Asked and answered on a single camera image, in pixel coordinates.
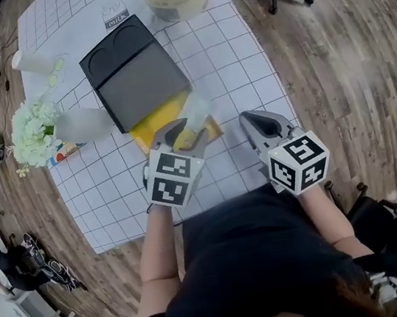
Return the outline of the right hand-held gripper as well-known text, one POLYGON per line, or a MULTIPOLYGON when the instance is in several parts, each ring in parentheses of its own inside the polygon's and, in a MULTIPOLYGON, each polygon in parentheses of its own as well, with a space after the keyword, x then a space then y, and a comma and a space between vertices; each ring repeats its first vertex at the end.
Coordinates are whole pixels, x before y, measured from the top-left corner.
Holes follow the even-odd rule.
POLYGON ((260 173, 277 193, 298 196, 326 177, 330 151, 313 131, 304 131, 269 111, 244 111, 241 129, 262 161, 260 173))

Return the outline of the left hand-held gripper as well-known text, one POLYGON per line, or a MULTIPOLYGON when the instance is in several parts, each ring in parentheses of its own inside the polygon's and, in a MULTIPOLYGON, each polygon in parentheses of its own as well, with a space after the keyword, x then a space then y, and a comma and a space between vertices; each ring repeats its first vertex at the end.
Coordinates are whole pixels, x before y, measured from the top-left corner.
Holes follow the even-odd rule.
POLYGON ((201 177, 204 152, 210 132, 202 128, 189 148, 173 150, 184 130, 186 118, 175 119, 153 135, 148 161, 143 168, 143 184, 151 204, 185 208, 201 177))

